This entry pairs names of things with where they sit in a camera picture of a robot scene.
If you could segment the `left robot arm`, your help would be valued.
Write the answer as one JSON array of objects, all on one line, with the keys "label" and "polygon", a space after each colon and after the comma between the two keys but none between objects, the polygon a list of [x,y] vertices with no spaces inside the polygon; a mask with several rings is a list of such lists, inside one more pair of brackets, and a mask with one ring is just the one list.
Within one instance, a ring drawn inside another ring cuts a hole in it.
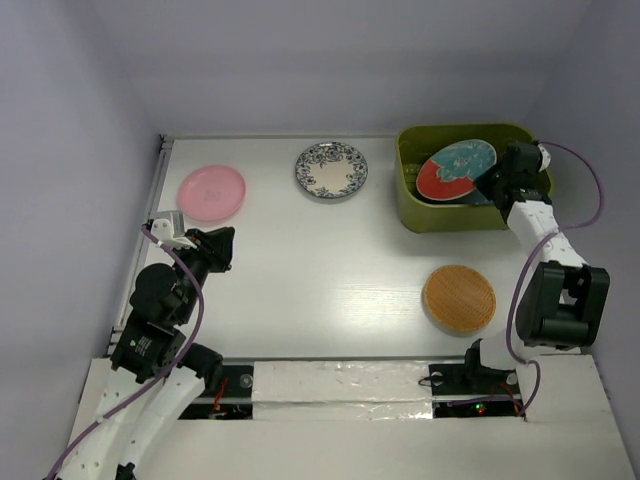
[{"label": "left robot arm", "polygon": [[173,262],[137,275],[92,423],[69,443],[50,479],[139,478],[189,404],[220,386],[222,356],[180,328],[189,320],[202,324],[203,286],[210,274],[230,270],[234,228],[175,232],[169,220],[156,219],[141,231]]}]

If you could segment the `dark teal glazed plate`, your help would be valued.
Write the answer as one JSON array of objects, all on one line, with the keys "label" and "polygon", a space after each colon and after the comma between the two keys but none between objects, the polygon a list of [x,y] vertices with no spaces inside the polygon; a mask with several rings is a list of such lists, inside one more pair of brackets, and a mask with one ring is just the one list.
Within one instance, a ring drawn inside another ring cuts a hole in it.
[{"label": "dark teal glazed plate", "polygon": [[468,177],[442,178],[435,172],[416,178],[416,195],[423,202],[434,205],[489,205]]}]

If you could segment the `red teal flower plate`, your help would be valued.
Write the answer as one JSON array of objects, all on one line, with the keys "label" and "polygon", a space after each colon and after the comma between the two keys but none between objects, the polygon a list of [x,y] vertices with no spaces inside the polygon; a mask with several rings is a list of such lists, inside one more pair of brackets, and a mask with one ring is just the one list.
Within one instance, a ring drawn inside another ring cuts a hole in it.
[{"label": "red teal flower plate", "polygon": [[425,199],[448,202],[475,190],[475,180],[497,162],[495,148],[481,139],[462,140],[431,155],[416,178],[416,189]]}]

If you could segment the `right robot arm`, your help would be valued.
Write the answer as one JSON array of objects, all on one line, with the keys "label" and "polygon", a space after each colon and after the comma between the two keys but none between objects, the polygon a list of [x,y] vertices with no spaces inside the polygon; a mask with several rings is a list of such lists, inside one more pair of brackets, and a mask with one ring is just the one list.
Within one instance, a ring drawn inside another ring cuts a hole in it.
[{"label": "right robot arm", "polygon": [[548,193],[536,186],[538,174],[550,163],[547,148],[539,142],[511,143],[474,182],[527,259],[503,333],[467,349],[460,379],[472,393],[492,387],[519,366],[538,367],[543,354],[589,347],[597,337],[610,276],[572,247]]}]

